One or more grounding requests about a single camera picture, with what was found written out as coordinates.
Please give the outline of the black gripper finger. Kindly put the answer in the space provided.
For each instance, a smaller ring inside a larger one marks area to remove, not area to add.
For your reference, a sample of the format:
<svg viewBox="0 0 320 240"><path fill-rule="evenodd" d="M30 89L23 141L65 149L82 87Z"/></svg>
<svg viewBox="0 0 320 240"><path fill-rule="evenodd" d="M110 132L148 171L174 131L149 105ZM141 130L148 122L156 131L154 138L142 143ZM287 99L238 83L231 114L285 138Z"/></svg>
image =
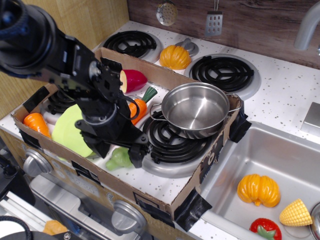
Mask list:
<svg viewBox="0 0 320 240"><path fill-rule="evenodd" d="M135 168L141 168L143 165L143 159L150 152L150 145L138 145L134 144L129 148L128 155L131 163Z"/></svg>
<svg viewBox="0 0 320 240"><path fill-rule="evenodd" d="M83 137L87 146L101 158L105 158L110 151L111 143L105 141L102 138L95 136L84 136Z"/></svg>

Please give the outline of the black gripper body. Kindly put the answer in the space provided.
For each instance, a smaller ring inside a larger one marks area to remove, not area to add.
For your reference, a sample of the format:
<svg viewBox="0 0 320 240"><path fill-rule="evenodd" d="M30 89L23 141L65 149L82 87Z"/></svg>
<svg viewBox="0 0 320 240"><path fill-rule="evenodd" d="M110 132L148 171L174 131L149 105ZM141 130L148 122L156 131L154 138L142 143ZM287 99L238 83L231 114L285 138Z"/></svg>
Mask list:
<svg viewBox="0 0 320 240"><path fill-rule="evenodd" d="M133 145L149 145L148 136L131 122L127 103L79 103L82 120L75 123L82 137L98 137L112 145L130 149Z"/></svg>

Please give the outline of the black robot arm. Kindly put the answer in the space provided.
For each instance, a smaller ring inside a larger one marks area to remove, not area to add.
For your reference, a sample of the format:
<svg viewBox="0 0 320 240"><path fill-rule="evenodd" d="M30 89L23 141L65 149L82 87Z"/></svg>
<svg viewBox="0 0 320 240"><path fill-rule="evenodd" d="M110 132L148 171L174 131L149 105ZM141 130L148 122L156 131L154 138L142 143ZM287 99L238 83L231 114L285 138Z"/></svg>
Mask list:
<svg viewBox="0 0 320 240"><path fill-rule="evenodd" d="M81 109L82 119L75 126L90 149L103 158L110 145L125 147L140 168L151 145L132 123L130 98L121 91L121 69L112 60L101 63L80 41L60 31L42 8L1 1L0 70L56 85Z"/></svg>

